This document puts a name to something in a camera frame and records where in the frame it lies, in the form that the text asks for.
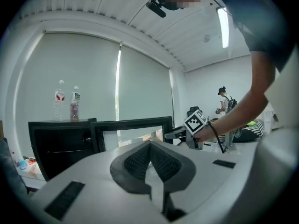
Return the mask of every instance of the person in background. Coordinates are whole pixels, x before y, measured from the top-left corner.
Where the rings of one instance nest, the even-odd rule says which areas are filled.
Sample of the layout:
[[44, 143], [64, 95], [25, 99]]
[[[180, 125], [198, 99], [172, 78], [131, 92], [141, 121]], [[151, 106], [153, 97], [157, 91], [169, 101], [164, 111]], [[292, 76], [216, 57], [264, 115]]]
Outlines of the person in background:
[[[186, 8], [189, 3], [200, 2], [200, 0], [158, 1], [170, 10]], [[222, 0], [222, 2], [249, 48], [252, 84], [239, 104], [214, 122], [213, 126], [218, 135], [247, 124], [265, 109], [268, 100], [264, 93], [275, 80], [275, 67], [281, 72], [295, 46], [288, 24], [269, 0]], [[214, 136], [209, 126], [194, 135], [199, 142]]]
[[[232, 100], [232, 97], [226, 93], [224, 86], [218, 90], [218, 95], [220, 96], [221, 109], [218, 109], [217, 113], [220, 114], [221, 112], [225, 112], [225, 114], [227, 114], [229, 112], [228, 105], [230, 103], [230, 100]], [[226, 133], [223, 146], [225, 148], [234, 147], [233, 139], [234, 139], [233, 131]]]

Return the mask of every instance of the green object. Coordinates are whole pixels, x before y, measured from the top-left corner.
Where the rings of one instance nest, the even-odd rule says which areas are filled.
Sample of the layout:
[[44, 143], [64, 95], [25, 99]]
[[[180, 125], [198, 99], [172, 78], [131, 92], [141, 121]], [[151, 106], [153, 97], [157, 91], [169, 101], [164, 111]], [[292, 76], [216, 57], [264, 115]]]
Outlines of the green object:
[[256, 125], [256, 122], [251, 121], [251, 122], [249, 122], [247, 125], [248, 125], [248, 126], [253, 126], [253, 125]]

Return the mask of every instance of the plastic bottle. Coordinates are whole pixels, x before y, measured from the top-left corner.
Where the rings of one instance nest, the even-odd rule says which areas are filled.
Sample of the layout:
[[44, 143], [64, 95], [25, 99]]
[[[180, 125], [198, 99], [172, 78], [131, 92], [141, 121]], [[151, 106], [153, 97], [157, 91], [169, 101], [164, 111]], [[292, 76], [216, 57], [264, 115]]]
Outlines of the plastic bottle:
[[19, 164], [19, 162], [17, 161], [17, 158], [16, 158], [14, 152], [12, 153], [11, 157], [13, 158], [14, 164], [18, 167], [20, 164]]
[[80, 93], [79, 87], [75, 86], [74, 91], [71, 93], [71, 121], [79, 120], [79, 103], [80, 103]]
[[62, 121], [62, 108], [64, 104], [64, 81], [59, 81], [59, 87], [54, 96], [54, 121]]

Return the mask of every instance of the ceiling light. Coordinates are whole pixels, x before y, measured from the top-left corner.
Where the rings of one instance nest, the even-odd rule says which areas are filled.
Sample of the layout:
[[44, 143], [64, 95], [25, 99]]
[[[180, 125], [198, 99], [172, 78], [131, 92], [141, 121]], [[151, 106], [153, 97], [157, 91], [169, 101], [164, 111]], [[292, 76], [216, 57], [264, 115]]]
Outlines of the ceiling light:
[[221, 25], [221, 33], [222, 33], [222, 47], [226, 48], [229, 44], [229, 25], [228, 25], [228, 13], [226, 7], [218, 7], [217, 13], [220, 20]]

